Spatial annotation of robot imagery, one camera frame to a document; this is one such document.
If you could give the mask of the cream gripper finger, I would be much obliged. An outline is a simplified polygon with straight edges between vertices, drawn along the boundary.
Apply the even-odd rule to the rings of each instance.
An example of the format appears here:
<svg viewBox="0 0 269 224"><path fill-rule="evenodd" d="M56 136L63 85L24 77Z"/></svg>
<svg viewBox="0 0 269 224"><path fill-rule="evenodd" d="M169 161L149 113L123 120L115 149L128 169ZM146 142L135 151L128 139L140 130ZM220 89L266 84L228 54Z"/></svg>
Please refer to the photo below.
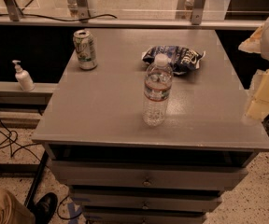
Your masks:
<svg viewBox="0 0 269 224"><path fill-rule="evenodd" d="M262 27L256 29L256 31L245 41L243 41L238 49L247 53L261 53L261 38Z"/></svg>
<svg viewBox="0 0 269 224"><path fill-rule="evenodd" d="M253 76L245 108L245 120L263 121L269 115L269 69Z"/></svg>

